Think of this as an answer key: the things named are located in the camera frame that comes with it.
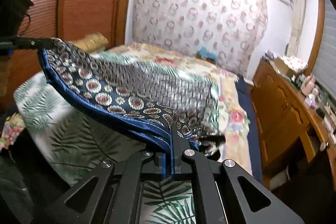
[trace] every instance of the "blue object on bed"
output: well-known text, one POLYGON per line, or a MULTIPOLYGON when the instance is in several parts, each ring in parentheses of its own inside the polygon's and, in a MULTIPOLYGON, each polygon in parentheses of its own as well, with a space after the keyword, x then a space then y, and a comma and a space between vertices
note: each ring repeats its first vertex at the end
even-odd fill
POLYGON ((247 88, 243 77, 238 75, 239 81, 236 82, 236 89, 238 93, 238 101, 240 106, 246 111, 247 117, 250 120, 249 133, 247 135, 247 141, 249 143, 250 159, 251 159, 251 169, 253 177, 263 183, 263 172, 261 170, 261 155, 259 147, 259 136, 256 116, 252 107, 252 100, 250 97, 250 92, 247 88))

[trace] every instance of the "patterned curtain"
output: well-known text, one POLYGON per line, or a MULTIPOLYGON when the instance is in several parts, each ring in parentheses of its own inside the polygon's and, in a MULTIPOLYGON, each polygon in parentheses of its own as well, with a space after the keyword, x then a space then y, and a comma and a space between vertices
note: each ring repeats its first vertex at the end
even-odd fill
POLYGON ((188 56, 204 46, 217 65, 246 75, 267 22, 266 0, 135 0, 133 39, 188 56))

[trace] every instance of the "wooden dresser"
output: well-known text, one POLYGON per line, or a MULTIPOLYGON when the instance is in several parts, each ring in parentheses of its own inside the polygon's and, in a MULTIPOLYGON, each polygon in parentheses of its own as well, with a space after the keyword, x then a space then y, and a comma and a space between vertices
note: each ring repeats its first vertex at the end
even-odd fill
MULTIPOLYGON (((301 143, 307 162, 328 142, 323 120, 304 104, 300 90, 278 75, 269 63, 260 61, 251 91, 257 116, 259 142, 264 172, 276 173, 286 167, 290 150, 301 143)), ((327 148, 335 181, 335 148, 327 148)))

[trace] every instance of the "window blind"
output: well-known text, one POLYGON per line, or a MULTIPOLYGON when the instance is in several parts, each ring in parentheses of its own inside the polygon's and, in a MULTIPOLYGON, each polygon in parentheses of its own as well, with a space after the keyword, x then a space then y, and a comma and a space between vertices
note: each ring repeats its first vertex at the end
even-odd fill
POLYGON ((322 41, 312 73, 336 99, 336 10, 330 0, 325 0, 322 41))

